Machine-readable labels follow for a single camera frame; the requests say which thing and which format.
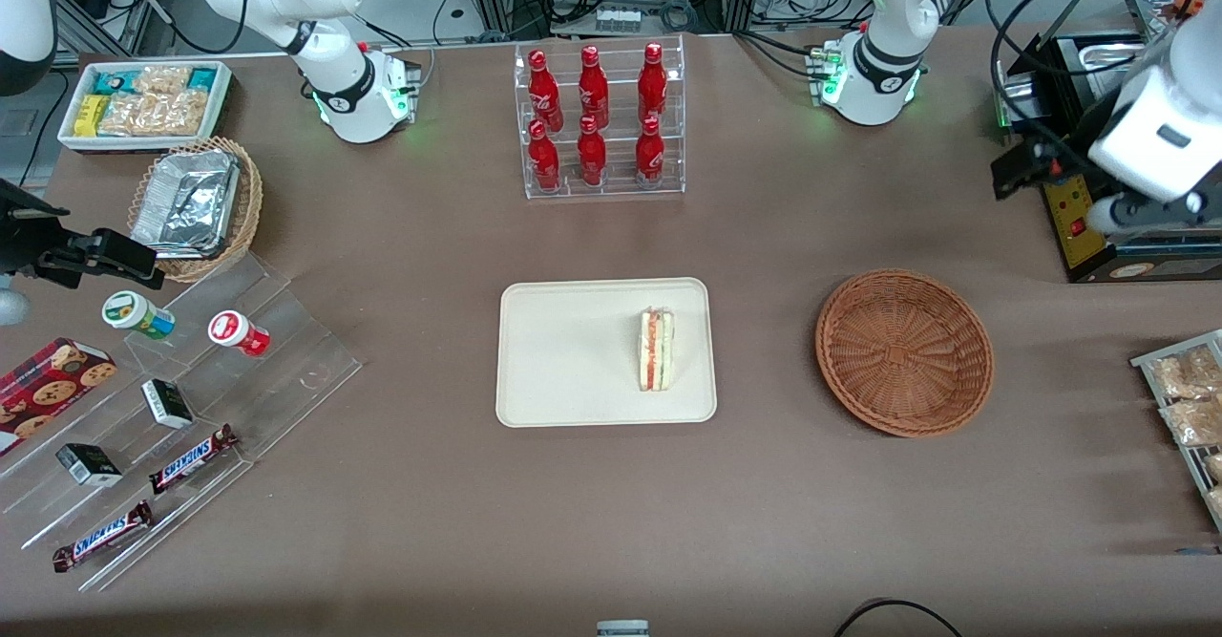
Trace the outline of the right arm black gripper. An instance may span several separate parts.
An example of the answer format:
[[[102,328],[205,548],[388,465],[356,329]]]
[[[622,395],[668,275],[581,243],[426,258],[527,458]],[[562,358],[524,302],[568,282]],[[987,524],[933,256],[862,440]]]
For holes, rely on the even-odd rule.
[[[67,210],[1,180],[4,274],[77,287],[86,274],[100,271],[147,289],[163,289],[164,271],[158,268],[155,249],[112,229],[97,227],[89,254],[88,238],[62,226],[60,218],[66,215]]]

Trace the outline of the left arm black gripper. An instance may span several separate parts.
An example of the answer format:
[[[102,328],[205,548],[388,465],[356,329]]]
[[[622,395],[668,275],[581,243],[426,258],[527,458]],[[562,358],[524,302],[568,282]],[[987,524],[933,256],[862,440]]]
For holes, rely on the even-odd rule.
[[[1101,170],[1088,158],[1100,131],[1074,131],[1059,141],[1022,139],[992,161],[993,198],[1008,201],[1039,185],[1081,179],[1088,190],[1101,188]]]

